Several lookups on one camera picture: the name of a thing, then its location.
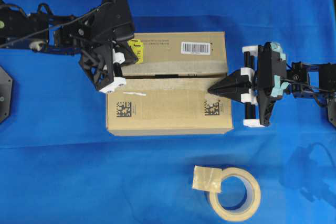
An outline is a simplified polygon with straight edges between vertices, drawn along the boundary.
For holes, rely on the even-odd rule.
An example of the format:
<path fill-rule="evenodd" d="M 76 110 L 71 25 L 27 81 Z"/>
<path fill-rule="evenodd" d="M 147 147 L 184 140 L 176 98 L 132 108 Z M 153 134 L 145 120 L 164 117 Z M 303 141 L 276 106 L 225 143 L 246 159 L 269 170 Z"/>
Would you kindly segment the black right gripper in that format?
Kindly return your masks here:
<path fill-rule="evenodd" d="M 210 94 L 245 106 L 243 125 L 267 127 L 276 101 L 281 100 L 289 82 L 286 54 L 277 42 L 245 46 L 245 66 L 208 88 Z"/>

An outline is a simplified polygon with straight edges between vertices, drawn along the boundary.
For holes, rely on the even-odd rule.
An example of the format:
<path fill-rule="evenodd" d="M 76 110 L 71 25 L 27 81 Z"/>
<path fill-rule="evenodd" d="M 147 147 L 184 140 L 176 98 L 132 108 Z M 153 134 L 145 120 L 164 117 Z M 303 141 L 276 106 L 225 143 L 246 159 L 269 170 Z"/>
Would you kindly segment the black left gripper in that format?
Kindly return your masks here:
<path fill-rule="evenodd" d="M 102 40 L 102 7 L 76 16 L 56 16 L 54 24 L 55 52 L 63 55 L 79 54 L 79 66 L 102 93 L 113 92 L 126 84 L 122 65 L 133 65 L 138 57 L 127 41 Z"/>

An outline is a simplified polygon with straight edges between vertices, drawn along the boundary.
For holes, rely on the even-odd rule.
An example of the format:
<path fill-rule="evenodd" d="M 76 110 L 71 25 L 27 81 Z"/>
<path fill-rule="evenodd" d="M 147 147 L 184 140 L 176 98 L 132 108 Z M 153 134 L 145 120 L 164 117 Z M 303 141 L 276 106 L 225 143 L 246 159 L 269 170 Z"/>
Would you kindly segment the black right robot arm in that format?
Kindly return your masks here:
<path fill-rule="evenodd" d="M 243 67 L 208 88 L 208 93 L 242 103 L 244 126 L 268 127 L 275 103 L 285 94 L 313 99 L 335 125 L 335 64 L 287 63 L 277 42 L 245 46 Z"/>

